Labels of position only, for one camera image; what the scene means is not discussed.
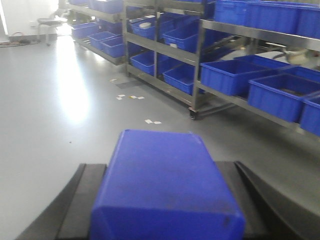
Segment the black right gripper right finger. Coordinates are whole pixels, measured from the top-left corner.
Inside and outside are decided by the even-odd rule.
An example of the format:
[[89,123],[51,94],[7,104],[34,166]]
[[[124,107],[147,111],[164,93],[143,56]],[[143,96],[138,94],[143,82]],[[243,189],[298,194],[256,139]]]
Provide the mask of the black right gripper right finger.
[[320,216],[240,161],[216,162],[246,220],[244,240],[318,240]]

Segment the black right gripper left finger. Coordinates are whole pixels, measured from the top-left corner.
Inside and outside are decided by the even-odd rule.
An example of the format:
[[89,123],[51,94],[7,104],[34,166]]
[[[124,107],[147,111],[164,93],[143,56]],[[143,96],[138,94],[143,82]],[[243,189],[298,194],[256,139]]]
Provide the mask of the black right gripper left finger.
[[63,190],[17,239],[88,240],[91,210],[106,169],[106,164],[80,164]]

